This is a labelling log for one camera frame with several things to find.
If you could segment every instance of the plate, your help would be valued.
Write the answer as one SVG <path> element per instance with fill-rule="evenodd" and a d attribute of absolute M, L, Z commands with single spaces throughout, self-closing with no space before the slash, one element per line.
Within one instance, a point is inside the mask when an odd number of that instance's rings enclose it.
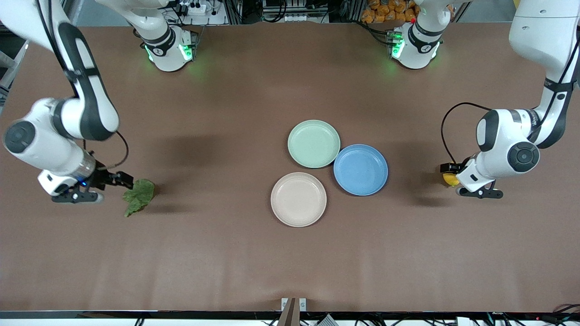
<path fill-rule="evenodd" d="M 389 167 L 383 155 L 369 145 L 345 147 L 334 162 L 334 177 L 338 184 L 353 195 L 368 196 L 387 182 Z"/>
<path fill-rule="evenodd" d="M 328 123 L 307 120 L 297 124 L 288 136 L 290 156 L 307 168 L 332 163 L 340 151 L 340 137 Z"/>
<path fill-rule="evenodd" d="M 274 185 L 270 204 L 276 217 L 286 225 L 305 227 L 316 222 L 326 208 L 324 186 L 308 173 L 294 172 Z"/>

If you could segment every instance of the green led light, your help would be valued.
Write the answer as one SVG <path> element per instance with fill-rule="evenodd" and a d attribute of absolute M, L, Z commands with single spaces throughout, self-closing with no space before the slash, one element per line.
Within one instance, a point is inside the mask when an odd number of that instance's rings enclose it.
<path fill-rule="evenodd" d="M 147 51 L 147 54 L 149 55 L 149 61 L 153 62 L 153 57 L 151 56 L 151 52 L 147 48 L 147 45 L 145 46 L 145 50 Z"/>
<path fill-rule="evenodd" d="M 401 52 L 403 51 L 404 47 L 405 40 L 402 39 L 397 45 L 393 47 L 393 57 L 398 59 L 401 56 Z"/>
<path fill-rule="evenodd" d="M 441 42 L 437 42 L 437 45 L 433 49 L 433 54 L 431 55 L 431 59 L 433 59 L 437 55 L 437 48 L 439 48 L 439 44 L 441 44 Z"/>
<path fill-rule="evenodd" d="M 189 46 L 183 46 L 183 45 L 181 45 L 181 44 L 180 44 L 180 45 L 179 45 L 179 50 L 181 50 L 181 52 L 182 52 L 182 55 L 183 55 L 183 58 L 184 58 L 186 61 L 189 61 L 189 60 L 191 60 L 191 58 L 193 57 L 193 56 L 191 55 L 191 48 L 190 48 Z"/>

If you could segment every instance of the yellow lemon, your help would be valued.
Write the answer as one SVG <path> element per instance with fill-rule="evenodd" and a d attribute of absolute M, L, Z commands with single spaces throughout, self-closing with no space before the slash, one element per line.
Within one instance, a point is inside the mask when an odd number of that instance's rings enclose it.
<path fill-rule="evenodd" d="M 445 183 L 451 187 L 455 187 L 459 184 L 459 180 L 457 180 L 457 177 L 453 173 L 444 173 L 443 180 L 445 180 Z"/>

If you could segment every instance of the white robotic arm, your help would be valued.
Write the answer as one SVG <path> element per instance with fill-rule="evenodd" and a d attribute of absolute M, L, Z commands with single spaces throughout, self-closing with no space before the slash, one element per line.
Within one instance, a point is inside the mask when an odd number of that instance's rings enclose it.
<path fill-rule="evenodd" d="M 119 13 L 145 43 L 149 59 L 162 71 L 175 71 L 193 60 L 196 35 L 169 26 L 158 8 L 168 0 L 96 0 Z"/>
<path fill-rule="evenodd" d="M 447 6 L 463 0 L 415 0 L 421 7 L 414 23 L 404 23 L 394 29 L 401 38 L 391 49 L 391 57 L 411 69 L 421 69 L 437 55 L 441 35 L 451 21 Z"/>
<path fill-rule="evenodd" d="M 509 34 L 512 48 L 546 69 L 542 99 L 532 110 L 491 110 L 477 124 L 480 152 L 466 159 L 457 179 L 460 195 L 480 197 L 496 179 L 533 169 L 539 149 L 557 142 L 578 74 L 580 0 L 525 0 Z"/>
<path fill-rule="evenodd" d="M 132 187 L 132 177 L 109 174 L 74 141 L 107 140 L 119 127 L 117 111 L 84 36 L 57 0 L 1 0 L 0 7 L 0 20 L 8 29 L 55 53 L 75 92 L 68 99 L 34 103 L 25 117 L 8 127 L 3 137 L 6 149 L 43 170 L 38 180 L 54 201 L 100 201 L 102 197 L 94 192 L 87 192 L 86 200 L 72 198 L 70 190 L 87 182 L 98 189 L 105 184 Z"/>

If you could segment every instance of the tabletop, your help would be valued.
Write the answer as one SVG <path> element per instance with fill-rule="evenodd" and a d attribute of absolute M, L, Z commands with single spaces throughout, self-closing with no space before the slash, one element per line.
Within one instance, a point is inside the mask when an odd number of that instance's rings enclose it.
<path fill-rule="evenodd" d="M 0 309 L 269 310 L 296 296 L 315 311 L 552 311 L 580 301 L 577 97 L 539 165 L 497 182 L 503 199 L 459 197 L 437 173 L 451 106 L 539 103 L 543 69 L 511 50 L 509 27 L 452 24 L 417 71 L 354 24 L 208 27 L 196 61 L 174 73 L 147 60 L 129 27 L 83 29 L 130 145 L 121 168 L 159 194 L 129 218 L 122 188 L 99 205 L 54 204 L 39 170 L 2 149 Z M 2 130 L 36 100 L 71 95 L 52 54 L 31 46 Z M 477 152 L 484 113 L 450 115 L 456 157 Z M 287 137 L 307 119 L 334 126 L 343 147 L 377 148 L 387 185 L 356 197 L 331 166 L 296 164 Z M 124 151 L 116 136 L 88 147 L 106 164 Z M 312 226 L 271 211 L 272 187 L 291 172 L 326 189 Z"/>

